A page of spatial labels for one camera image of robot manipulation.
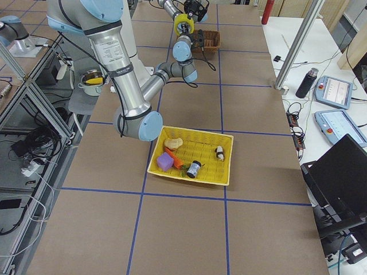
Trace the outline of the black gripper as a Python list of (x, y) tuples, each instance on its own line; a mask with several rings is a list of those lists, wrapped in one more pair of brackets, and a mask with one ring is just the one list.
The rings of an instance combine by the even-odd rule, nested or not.
[(193, 43), (193, 35), (190, 34), (188, 31), (185, 31), (177, 37), (177, 41), (183, 41), (183, 42), (186, 42), (186, 43)]
[(187, 0), (184, 2), (183, 7), (188, 19), (196, 17), (197, 22), (202, 22), (208, 12), (209, 1), (204, 6), (201, 1)]

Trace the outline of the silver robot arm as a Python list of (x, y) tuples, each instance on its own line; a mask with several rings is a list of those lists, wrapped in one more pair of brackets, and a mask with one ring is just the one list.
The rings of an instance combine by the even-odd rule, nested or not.
[(188, 19), (194, 22), (205, 22), (208, 19), (209, 1), (158, 1), (158, 5), (163, 8), (172, 19), (176, 19), (180, 14), (185, 14)]
[(160, 113), (153, 111), (150, 100), (172, 77), (190, 83), (197, 79), (192, 60), (192, 39), (196, 20), (183, 13), (173, 1), (159, 1), (174, 22), (178, 36), (173, 48), (175, 62), (161, 63), (145, 80), (137, 76), (133, 58), (135, 39), (127, 1), (48, 1), (48, 24), (60, 33), (85, 35), (99, 65), (112, 80), (121, 106), (116, 110), (114, 126), (121, 136), (150, 142), (163, 126)]

